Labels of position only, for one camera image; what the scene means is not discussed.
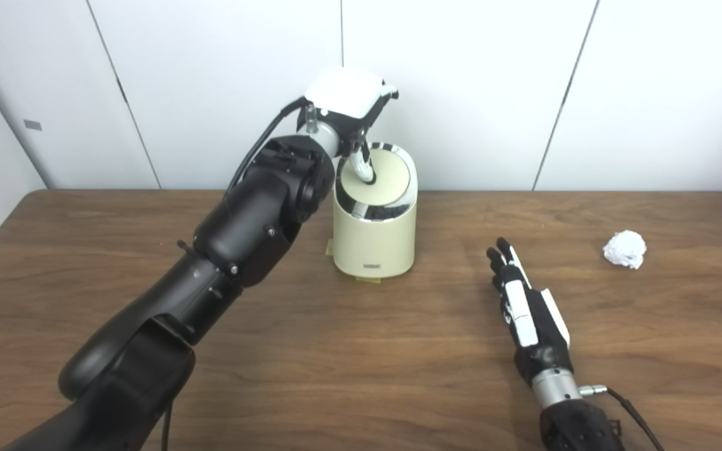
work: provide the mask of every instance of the black cable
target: black cable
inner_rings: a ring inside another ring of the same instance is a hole
[[[160,433],[160,451],[169,450],[169,429],[172,427],[172,403],[163,417],[163,431]]]
[[[642,428],[643,431],[645,431],[645,434],[647,434],[648,438],[651,440],[651,443],[654,444],[654,447],[657,449],[657,451],[664,451],[664,448],[662,448],[662,443],[659,443],[659,440],[657,440],[656,436],[654,436],[654,433],[651,431],[648,423],[646,423],[645,420],[642,419],[642,415],[637,412],[637,409],[634,408],[630,400],[627,400],[624,397],[620,396],[620,393],[612,390],[611,388],[607,388],[607,393],[613,396],[614,399],[618,400],[620,405],[622,405],[622,408],[625,408],[628,414],[631,415],[631,418],[634,418],[634,421],[638,423],[639,427]]]
[[[249,163],[252,162],[253,158],[255,158],[255,155],[258,153],[258,150],[260,150],[261,146],[263,146],[264,142],[269,139],[269,135],[271,135],[272,132],[275,131],[275,128],[278,128],[278,125],[280,125],[280,121],[283,120],[284,117],[287,117],[287,115],[292,114],[292,112],[297,111],[298,109],[303,108],[303,106],[306,106],[308,104],[309,101],[303,96],[293,101],[292,103],[289,103],[289,105],[286,105],[283,109],[280,110],[277,117],[275,117],[275,119],[272,120],[269,126],[266,127],[266,130],[264,130],[263,134],[261,134],[261,137],[258,138],[257,141],[255,141],[255,144],[252,146],[252,148],[249,149],[249,152],[247,152],[246,156],[244,156],[244,160],[242,160],[241,164],[238,165],[238,170],[233,175],[233,179],[230,180],[230,185],[227,185],[228,191],[230,191],[233,186],[238,184],[239,179],[241,179],[241,176],[244,175],[244,171],[247,171]]]

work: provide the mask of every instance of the cream trash can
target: cream trash can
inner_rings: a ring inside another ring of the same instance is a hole
[[[355,277],[393,277],[414,263],[416,168],[389,143],[371,143],[375,183],[367,185],[347,159],[333,188],[333,261]]]

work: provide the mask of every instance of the crumpled paper ball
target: crumpled paper ball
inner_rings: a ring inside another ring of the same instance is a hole
[[[638,269],[642,265],[642,255],[646,250],[642,235],[632,231],[622,231],[614,234],[604,246],[604,257],[615,265]]]

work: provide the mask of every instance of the robotic arm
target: robotic arm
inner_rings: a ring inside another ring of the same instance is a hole
[[[579,387],[570,361],[570,332],[549,289],[531,286],[514,248],[498,239],[497,249],[486,251],[492,283],[501,297],[501,313],[509,325],[516,351],[514,363],[533,390],[542,413],[539,428],[549,451],[624,451],[619,423],[611,422],[584,397],[607,392],[617,399],[647,434],[658,451],[664,451],[639,413],[616,391],[604,385]]]
[[[178,243],[180,260],[69,360],[58,384],[73,403],[4,449],[141,448],[191,375],[191,346],[269,274],[329,194],[333,157],[349,157],[362,180],[375,182],[367,130],[397,97],[375,75],[323,72],[253,146],[192,246]],[[297,110],[298,134],[266,139]]]

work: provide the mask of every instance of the tape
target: tape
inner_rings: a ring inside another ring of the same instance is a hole
[[[374,279],[373,277],[356,277],[355,280],[359,282],[380,283],[380,279]]]

